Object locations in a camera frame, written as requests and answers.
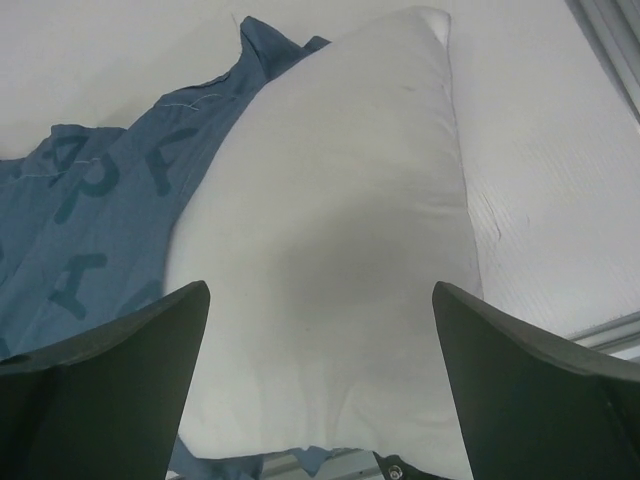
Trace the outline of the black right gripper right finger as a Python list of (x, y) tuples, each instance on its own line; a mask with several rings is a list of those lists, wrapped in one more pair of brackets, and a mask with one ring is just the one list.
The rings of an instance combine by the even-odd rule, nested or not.
[(449, 283), (432, 304), (474, 478), (638, 478), (638, 365)]

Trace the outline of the blue cartoon print pillowcase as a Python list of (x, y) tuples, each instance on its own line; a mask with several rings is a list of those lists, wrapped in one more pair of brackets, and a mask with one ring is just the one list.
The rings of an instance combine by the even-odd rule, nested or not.
[[(1, 363), (136, 312), (163, 291), (173, 228), (255, 95), (321, 49), (254, 18), (224, 75), (162, 96), (127, 129), (58, 125), (1, 165)], [(256, 479), (259, 456), (199, 460), (178, 438), (168, 472)]]

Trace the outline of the white pillow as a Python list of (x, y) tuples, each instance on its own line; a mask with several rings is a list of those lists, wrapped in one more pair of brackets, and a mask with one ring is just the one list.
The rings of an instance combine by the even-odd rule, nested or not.
[(320, 447), (468, 479), (432, 292), (482, 292), (450, 18), (410, 7), (265, 85), (179, 218), (165, 288), (204, 281), (179, 427), (196, 457)]

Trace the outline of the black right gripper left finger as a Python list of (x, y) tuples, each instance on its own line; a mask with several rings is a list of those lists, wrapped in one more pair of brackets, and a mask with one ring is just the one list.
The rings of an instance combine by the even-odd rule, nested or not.
[(205, 282), (1, 363), (4, 479), (162, 479), (200, 350)]

